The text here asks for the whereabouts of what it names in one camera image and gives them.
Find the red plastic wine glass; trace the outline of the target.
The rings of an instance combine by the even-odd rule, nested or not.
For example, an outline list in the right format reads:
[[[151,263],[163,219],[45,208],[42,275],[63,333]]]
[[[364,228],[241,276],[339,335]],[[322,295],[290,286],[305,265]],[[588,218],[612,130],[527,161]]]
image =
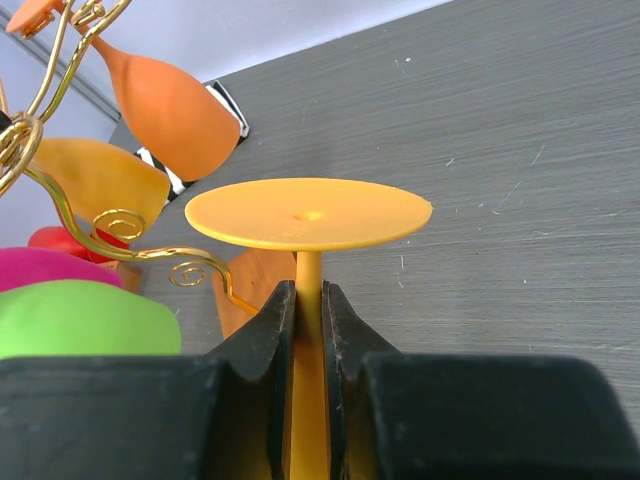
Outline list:
[[[111,261],[110,257],[92,252],[78,243],[63,226],[48,226],[37,230],[29,238],[27,246],[59,251],[95,264]]]

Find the green plastic wine glass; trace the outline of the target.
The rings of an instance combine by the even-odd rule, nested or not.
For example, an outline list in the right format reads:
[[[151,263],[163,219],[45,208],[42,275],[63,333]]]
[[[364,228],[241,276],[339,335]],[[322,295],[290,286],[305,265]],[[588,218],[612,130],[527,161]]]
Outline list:
[[[2,358],[180,352],[171,309],[106,283],[57,280],[1,294]]]

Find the yellow-orange plastic wine glass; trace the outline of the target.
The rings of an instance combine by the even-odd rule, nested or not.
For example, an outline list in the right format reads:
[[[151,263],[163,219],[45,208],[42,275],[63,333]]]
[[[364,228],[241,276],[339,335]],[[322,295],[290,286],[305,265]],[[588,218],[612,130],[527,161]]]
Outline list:
[[[169,180],[132,153],[97,140],[45,138],[34,163],[65,192],[72,211],[110,234],[132,235],[153,225],[164,207]]]

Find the orange plastic wine glass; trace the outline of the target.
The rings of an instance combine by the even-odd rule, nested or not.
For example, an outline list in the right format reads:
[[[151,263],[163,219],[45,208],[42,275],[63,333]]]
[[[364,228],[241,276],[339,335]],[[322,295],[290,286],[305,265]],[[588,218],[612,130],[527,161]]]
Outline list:
[[[51,58],[39,93],[29,110],[35,112],[46,95],[67,27],[81,35],[60,83],[39,119],[46,122],[62,101],[86,51],[94,48],[102,57],[111,78],[117,106],[132,135],[145,147],[169,155],[170,148],[187,132],[213,116],[206,87],[185,71],[153,58],[118,50],[101,37],[127,9],[128,2],[116,1],[105,8],[100,1],[26,1],[6,27],[30,39],[52,21],[58,23]]]

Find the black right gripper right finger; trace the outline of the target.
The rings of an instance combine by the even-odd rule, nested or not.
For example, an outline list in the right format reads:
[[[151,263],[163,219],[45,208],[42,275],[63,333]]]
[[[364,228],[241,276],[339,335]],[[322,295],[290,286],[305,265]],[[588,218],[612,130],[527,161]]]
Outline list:
[[[639,444],[593,364],[404,353],[325,283],[333,479],[635,479]]]

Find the magenta plastic wine glass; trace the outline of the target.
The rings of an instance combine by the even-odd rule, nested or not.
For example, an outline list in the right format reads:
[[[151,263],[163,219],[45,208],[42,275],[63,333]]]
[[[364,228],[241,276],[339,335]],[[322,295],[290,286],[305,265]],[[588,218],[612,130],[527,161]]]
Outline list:
[[[88,280],[122,287],[112,270],[58,251],[34,247],[1,249],[1,291],[56,280]]]

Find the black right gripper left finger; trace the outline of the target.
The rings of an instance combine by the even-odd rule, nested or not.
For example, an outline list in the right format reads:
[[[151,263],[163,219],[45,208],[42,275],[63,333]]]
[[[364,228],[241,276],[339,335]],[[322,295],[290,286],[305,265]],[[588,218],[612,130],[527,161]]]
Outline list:
[[[196,356],[1,364],[5,479],[285,479],[295,288]]]

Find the yellow plastic wine glass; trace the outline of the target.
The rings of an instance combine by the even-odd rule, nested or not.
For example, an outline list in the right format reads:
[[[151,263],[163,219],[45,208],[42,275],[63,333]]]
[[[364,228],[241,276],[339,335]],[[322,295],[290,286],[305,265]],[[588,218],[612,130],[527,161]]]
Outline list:
[[[337,178],[275,178],[196,196],[185,216],[229,244],[297,255],[289,473],[330,473],[326,364],[321,326],[322,255],[404,238],[429,221],[432,205],[409,191]]]

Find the gold wire wine glass rack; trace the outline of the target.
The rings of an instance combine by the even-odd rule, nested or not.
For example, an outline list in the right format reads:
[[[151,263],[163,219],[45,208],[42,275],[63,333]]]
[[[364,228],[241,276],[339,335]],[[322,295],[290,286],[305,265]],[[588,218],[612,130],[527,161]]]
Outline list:
[[[1,187],[21,175],[46,188],[73,240],[94,255],[118,262],[166,258],[172,249],[136,250],[133,243],[158,219],[172,190],[218,169],[245,134],[242,116],[221,92],[185,71],[149,57],[115,49],[101,35],[126,9],[116,2],[26,1],[7,31],[29,39],[48,24],[58,26],[61,46],[68,28],[79,43],[63,73],[53,49],[39,91],[29,107],[1,117]],[[87,50],[96,50],[111,77],[117,106],[139,154],[82,138],[43,135]]]

